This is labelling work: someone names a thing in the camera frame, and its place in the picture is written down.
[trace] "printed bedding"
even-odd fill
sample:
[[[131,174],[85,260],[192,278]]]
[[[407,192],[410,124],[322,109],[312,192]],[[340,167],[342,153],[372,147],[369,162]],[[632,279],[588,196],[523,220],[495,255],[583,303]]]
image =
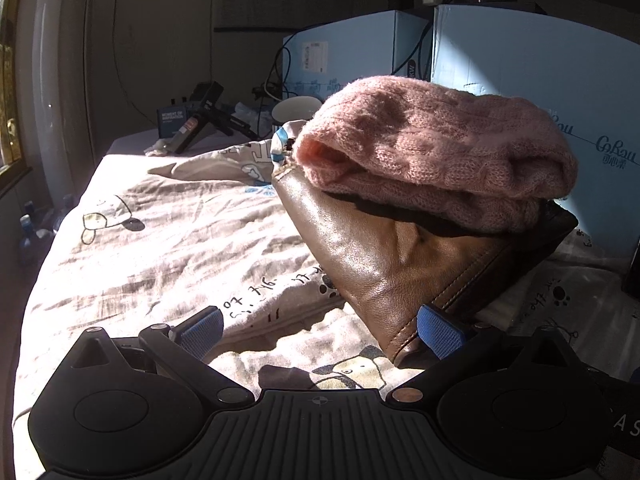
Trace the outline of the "printed bedding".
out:
[[[270,140],[192,158],[107,155],[62,224],[28,302],[14,396],[17,480],[42,466],[30,407],[82,330],[114,337],[220,307],[225,335],[207,361],[262,388],[377,388],[395,368],[300,239],[270,175]],[[640,366],[640,306],[620,292],[627,262],[576,230],[479,313],[514,333],[557,326],[590,365],[627,379]]]

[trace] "plastic bottle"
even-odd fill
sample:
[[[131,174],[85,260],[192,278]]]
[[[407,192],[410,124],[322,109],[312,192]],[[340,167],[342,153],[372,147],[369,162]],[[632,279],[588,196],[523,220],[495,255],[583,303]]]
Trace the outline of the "plastic bottle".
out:
[[[49,253],[53,234],[46,229],[36,230],[29,215],[20,218],[20,225],[24,231],[18,247],[20,264],[24,267],[40,265]]]
[[[56,219],[53,221],[53,234],[57,235],[58,231],[60,231],[60,224],[65,219],[65,216],[69,214],[69,212],[74,208],[75,201],[73,195],[65,195],[62,199],[62,209],[60,214],[56,216]]]
[[[29,218],[31,219],[31,223],[37,229],[40,225],[40,213],[39,211],[36,211],[36,206],[33,205],[33,202],[31,200],[29,200],[28,202],[25,202],[24,214],[29,215]]]

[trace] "paw print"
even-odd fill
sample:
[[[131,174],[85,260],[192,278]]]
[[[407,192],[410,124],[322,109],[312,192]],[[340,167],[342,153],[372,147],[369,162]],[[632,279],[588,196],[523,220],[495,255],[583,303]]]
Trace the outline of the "paw print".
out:
[[[334,282],[331,281],[326,274],[322,275],[322,285],[320,285],[320,294],[329,293],[329,298],[334,298],[338,295],[338,291],[334,286]]]
[[[561,286],[556,286],[554,288],[554,304],[556,306],[567,306],[571,298],[567,296],[566,291]]]
[[[591,243],[591,237],[588,234],[585,234],[584,231],[580,231],[580,229],[578,229],[575,234],[577,236],[582,236],[584,237],[584,246],[585,247],[593,247],[593,244]]]

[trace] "pink knit beanie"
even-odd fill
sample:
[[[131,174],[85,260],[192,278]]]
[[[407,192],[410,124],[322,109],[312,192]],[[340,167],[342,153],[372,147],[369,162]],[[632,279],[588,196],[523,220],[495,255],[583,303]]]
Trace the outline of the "pink knit beanie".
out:
[[[568,195],[578,168],[562,132],[531,102],[398,76],[364,78],[329,97],[293,157],[327,192],[486,233],[532,227],[540,199]]]

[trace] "cardboard box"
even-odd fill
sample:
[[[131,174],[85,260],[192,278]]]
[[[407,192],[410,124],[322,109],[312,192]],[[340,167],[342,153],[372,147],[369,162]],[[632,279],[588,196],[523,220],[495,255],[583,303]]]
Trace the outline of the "cardboard box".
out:
[[[356,79],[391,74],[411,54],[428,23],[388,10],[299,32],[287,43],[291,65],[285,85],[298,95],[324,100]],[[397,75],[418,77],[420,72],[426,77],[432,41],[429,31],[420,49],[420,70],[416,51]],[[284,53],[285,73],[287,65]]]
[[[439,6],[431,80],[520,96],[549,112],[580,162],[559,201],[612,256],[640,235],[640,45],[542,14]]]

